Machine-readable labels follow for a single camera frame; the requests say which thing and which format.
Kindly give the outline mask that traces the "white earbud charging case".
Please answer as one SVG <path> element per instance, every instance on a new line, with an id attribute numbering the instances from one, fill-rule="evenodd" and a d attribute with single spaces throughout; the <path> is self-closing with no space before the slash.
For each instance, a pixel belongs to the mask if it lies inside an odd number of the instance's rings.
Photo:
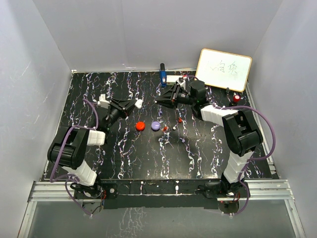
<path id="1" fill-rule="evenodd" d="M 143 104 L 143 100 L 142 99 L 138 99 L 136 101 L 136 103 L 134 104 L 134 106 L 137 108 L 137 109 L 141 109 L 142 108 L 142 104 Z"/>

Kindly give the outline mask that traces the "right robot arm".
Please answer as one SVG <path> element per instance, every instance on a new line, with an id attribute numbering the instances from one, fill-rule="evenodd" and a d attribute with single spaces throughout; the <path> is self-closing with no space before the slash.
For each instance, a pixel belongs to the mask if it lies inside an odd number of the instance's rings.
<path id="1" fill-rule="evenodd" d="M 196 118 L 212 122 L 224 129 L 230 149 L 227 166 L 219 182 L 199 185 L 198 193 L 207 198 L 216 195 L 231 197 L 241 188 L 248 189 L 247 183 L 244 182 L 244 171 L 256 147 L 263 142 L 262 133 L 251 109 L 234 110 L 213 105 L 207 100 L 205 83 L 200 80 L 190 84 L 190 91 L 183 89 L 179 83 L 175 83 L 162 95 L 157 96 L 155 103 L 171 109 L 175 109 L 178 104 L 189 105 Z"/>

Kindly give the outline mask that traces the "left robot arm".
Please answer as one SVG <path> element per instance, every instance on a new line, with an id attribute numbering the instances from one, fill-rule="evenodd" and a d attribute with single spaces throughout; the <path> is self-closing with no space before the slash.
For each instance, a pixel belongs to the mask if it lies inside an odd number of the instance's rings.
<path id="1" fill-rule="evenodd" d="M 96 103 L 84 100 L 93 110 L 94 124 L 90 127 L 73 125 L 60 127 L 48 149 L 48 161 L 54 164 L 50 182 L 60 179 L 71 181 L 71 188 L 86 193 L 92 198 L 103 191 L 98 175 L 85 161 L 88 146 L 103 146 L 110 128 L 118 119 L 130 116 L 135 108 L 140 109 L 142 99 L 105 99 L 100 95 Z"/>

